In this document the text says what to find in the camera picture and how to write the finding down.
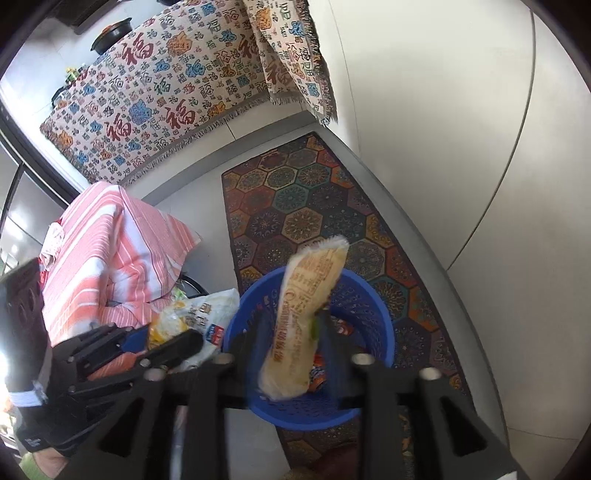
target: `snack package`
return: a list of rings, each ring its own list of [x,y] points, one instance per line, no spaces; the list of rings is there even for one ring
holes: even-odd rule
[[[259,372],[259,388],[271,400],[287,400],[308,391],[318,347],[315,313],[328,302],[348,250],[348,241],[336,236],[290,258],[281,285],[273,344]]]
[[[201,365],[221,348],[226,328],[238,311],[240,295],[233,288],[195,299],[176,297],[178,300],[150,324],[148,348],[162,345],[189,328],[197,330],[203,335],[203,348],[181,364],[183,370]]]
[[[348,337],[355,331],[355,328],[349,322],[340,320],[332,315],[330,316],[330,319],[336,328],[336,332],[340,335]],[[312,370],[310,370],[310,385],[308,386],[308,392],[315,393],[320,391],[325,381],[326,366],[324,364],[324,358],[321,354],[316,353],[314,356],[314,362],[312,363]]]

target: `fringe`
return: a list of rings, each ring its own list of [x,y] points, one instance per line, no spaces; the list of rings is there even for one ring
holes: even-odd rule
[[[236,106],[233,109],[228,110],[226,114],[220,116],[218,119],[210,121],[206,125],[197,127],[198,130],[196,132],[190,134],[188,137],[184,137],[177,140],[174,145],[172,145],[171,147],[167,147],[164,152],[157,154],[154,158],[152,158],[152,160],[148,160],[147,163],[145,163],[141,167],[138,167],[135,171],[127,175],[123,180],[119,182],[119,184],[123,187],[131,185],[136,180],[146,175],[146,173],[152,170],[155,166],[159,165],[164,160],[166,160],[170,155],[178,152],[179,150],[183,149],[193,141],[213,131],[217,127],[226,125],[226,121],[236,118],[238,115],[241,115],[247,110],[250,110],[252,107],[268,102],[269,100],[270,98],[268,92],[263,92],[262,94],[254,97],[248,103]]]
[[[322,90],[322,98],[324,99],[324,114],[309,109],[310,113],[314,115],[318,121],[328,126],[330,119],[336,120],[336,105],[335,97],[333,95],[332,86],[330,84],[330,75],[328,67],[322,54],[320,53],[320,42],[318,40],[318,33],[316,33],[316,27],[314,21],[310,15],[310,7],[308,0],[294,0],[295,10],[300,16],[301,22],[304,24],[304,33],[306,34],[306,41],[312,50],[312,65],[314,70],[314,76],[320,83]]]
[[[273,105],[287,105],[288,103],[302,103],[304,99],[299,92],[269,92]]]

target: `decorative blanket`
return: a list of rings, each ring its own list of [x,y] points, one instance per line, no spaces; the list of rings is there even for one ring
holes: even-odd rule
[[[43,285],[52,345],[115,322],[135,328],[172,303],[187,253],[200,242],[185,224],[105,181],[81,193],[59,220],[63,240]],[[125,353],[95,376],[129,368]]]
[[[306,12],[303,0],[177,3],[86,69],[41,131],[89,181],[128,184],[269,98],[305,100],[328,121],[329,84]]]

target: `pink striped cloth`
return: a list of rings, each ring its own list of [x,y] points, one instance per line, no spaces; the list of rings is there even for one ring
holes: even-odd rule
[[[110,322],[138,328],[152,321],[171,303],[185,257],[201,241],[184,223],[105,181],[80,194],[59,223],[64,240],[43,285],[52,345]],[[134,357],[126,353],[93,377],[123,371]]]

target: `mat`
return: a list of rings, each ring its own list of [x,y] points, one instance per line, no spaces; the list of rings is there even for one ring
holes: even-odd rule
[[[470,396],[441,317],[412,263],[377,208],[316,133],[241,163],[222,175],[222,183],[241,294],[286,265],[302,247],[340,233],[350,242],[345,268],[367,280],[388,307],[396,338],[394,368],[437,367]],[[412,441],[404,410],[400,419],[411,478]],[[355,442],[359,420],[316,432],[278,432],[294,468]]]

